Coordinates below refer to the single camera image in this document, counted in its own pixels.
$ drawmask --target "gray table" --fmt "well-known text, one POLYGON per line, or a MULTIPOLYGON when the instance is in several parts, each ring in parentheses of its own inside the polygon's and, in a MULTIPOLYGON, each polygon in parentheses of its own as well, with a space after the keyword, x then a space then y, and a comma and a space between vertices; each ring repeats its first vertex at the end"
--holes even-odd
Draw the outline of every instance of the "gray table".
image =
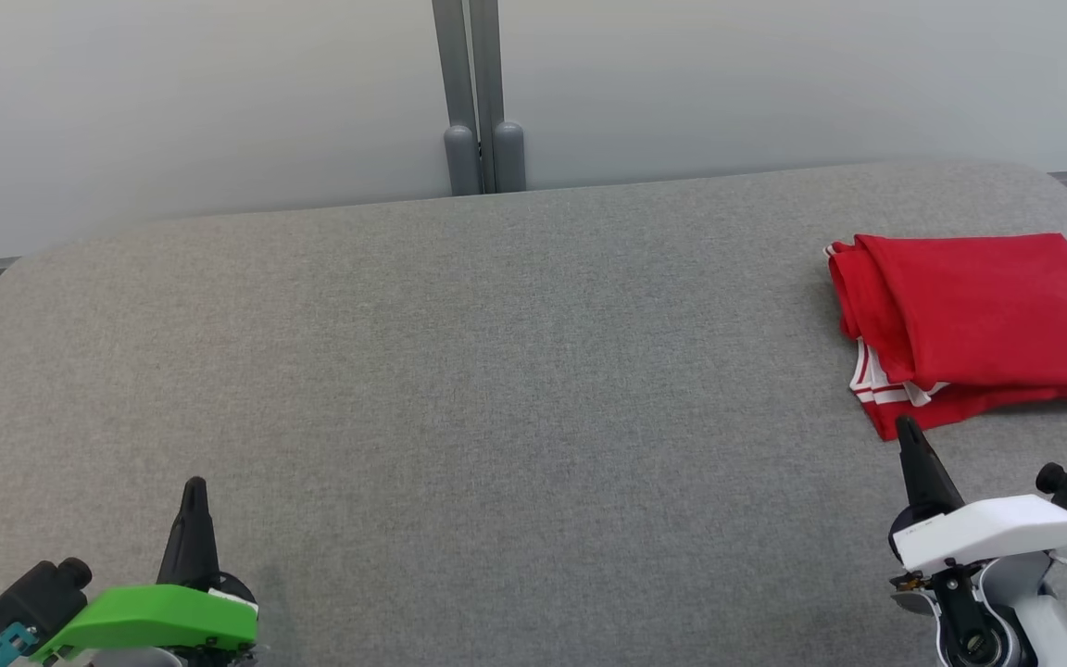
MULTIPOLYGON (((821 249, 1060 231, 1015 165, 213 217, 0 280, 0 591, 149 583, 189 474, 265 664, 933 664, 821 249)), ((930 432, 970 499, 1067 404, 930 432)), ((1067 575, 1055 586, 1067 593, 1067 575)))

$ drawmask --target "white wall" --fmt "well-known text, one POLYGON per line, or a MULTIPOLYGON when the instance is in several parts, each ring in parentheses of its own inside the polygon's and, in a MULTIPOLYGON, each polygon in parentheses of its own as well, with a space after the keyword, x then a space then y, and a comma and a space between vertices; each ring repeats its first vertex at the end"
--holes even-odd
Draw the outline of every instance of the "white wall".
POLYGON ((450 193, 429 0, 0 0, 0 256, 450 193))
POLYGON ((530 187, 898 157, 1067 171, 1067 1, 499 3, 530 187))

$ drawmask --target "gray pole base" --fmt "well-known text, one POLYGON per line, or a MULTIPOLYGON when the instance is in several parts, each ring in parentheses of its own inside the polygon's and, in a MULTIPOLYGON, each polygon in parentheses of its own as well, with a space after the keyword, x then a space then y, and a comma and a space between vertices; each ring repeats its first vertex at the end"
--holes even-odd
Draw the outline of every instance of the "gray pole base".
POLYGON ((450 126, 444 130, 444 147, 447 149, 447 173, 452 179, 452 196, 482 193, 480 149, 474 132, 462 125, 450 126))
POLYGON ((492 132, 492 159, 497 193, 525 190, 525 130, 516 123, 498 123, 492 132))

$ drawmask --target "folded red shirt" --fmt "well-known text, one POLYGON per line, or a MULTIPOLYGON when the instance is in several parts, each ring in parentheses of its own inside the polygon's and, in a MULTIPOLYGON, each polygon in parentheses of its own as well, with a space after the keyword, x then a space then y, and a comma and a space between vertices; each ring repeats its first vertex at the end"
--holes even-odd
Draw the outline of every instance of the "folded red shirt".
POLYGON ((885 440, 994 407, 1067 398, 1067 241, 857 235, 826 249, 842 330, 859 342, 850 387, 885 440))

